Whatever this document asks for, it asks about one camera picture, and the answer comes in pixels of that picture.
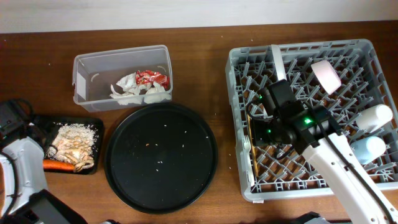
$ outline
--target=red wrapper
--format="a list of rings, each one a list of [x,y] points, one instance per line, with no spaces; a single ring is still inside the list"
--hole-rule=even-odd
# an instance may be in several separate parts
[[[167,76],[160,74],[160,72],[153,72],[151,70],[145,70],[143,72],[137,71],[136,73],[136,83],[137,85],[141,84],[153,84],[153,82],[157,82],[162,85],[165,90],[169,85],[169,79]]]

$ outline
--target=gray plastic grid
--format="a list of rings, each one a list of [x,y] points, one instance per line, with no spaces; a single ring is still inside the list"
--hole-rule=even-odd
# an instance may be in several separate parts
[[[311,105],[329,109],[351,143],[368,136],[379,136],[387,144],[385,153],[364,166],[382,190],[398,189],[398,133],[397,110],[389,92],[384,74],[373,45],[368,40],[341,40],[305,44],[279,45],[287,79],[297,99]],[[328,60],[341,78],[342,86],[328,95],[315,78],[311,64]],[[236,132],[236,157],[243,197],[251,202],[276,198],[295,198],[330,195],[325,180],[296,152],[284,160],[272,157],[275,150],[286,151],[289,146],[256,147],[259,176],[250,186],[248,170],[253,169],[253,159],[247,164],[243,151],[243,138],[248,134],[245,106],[260,88],[277,81],[270,46],[232,49],[226,64],[229,103],[232,107]],[[384,103],[394,112],[394,120],[374,133],[359,130],[355,120],[360,111]],[[262,105],[250,110],[254,116],[268,117]]]

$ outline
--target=white cup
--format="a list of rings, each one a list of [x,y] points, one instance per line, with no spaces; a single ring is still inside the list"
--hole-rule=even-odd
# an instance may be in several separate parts
[[[381,128],[387,122],[392,119],[392,110],[390,107],[380,104],[372,106],[364,111],[361,111],[360,116],[355,122],[361,130],[365,130],[367,133]]]
[[[335,69],[326,61],[313,63],[311,68],[325,91],[330,95],[341,86],[341,80]]]
[[[360,164],[368,164],[386,151],[386,143],[379,137],[367,137],[350,145]]]

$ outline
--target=black tray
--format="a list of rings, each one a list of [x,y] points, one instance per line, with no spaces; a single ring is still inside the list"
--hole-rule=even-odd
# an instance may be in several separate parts
[[[46,134],[46,140],[44,142],[44,159],[50,159],[47,157],[47,151],[49,146],[57,137],[58,130],[61,126],[65,124],[84,124],[84,125],[93,125],[91,130],[95,131],[95,136],[97,137],[96,142],[92,146],[93,150],[93,159],[94,159],[94,166],[89,169],[83,169],[78,173],[74,173],[72,171],[64,171],[64,170],[45,170],[46,172],[58,172],[58,173],[67,173],[67,174],[94,174],[97,170],[98,166],[98,159],[100,158],[100,151],[102,140],[104,136],[104,124],[102,120],[98,118],[75,118],[75,117],[65,117],[65,116],[42,116],[37,115],[34,118],[34,124],[36,124],[40,129],[44,130]]]
[[[130,207],[170,213],[206,191],[217,160],[216,139],[206,122],[184,106],[164,103],[134,112],[116,128],[105,155],[105,174]]]

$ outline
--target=black round tray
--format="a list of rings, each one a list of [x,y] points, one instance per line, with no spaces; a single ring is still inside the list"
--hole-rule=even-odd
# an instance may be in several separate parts
[[[105,174],[115,194],[146,213],[170,213],[198,199],[217,166],[217,143],[206,122],[172,104],[128,116],[109,140]]]

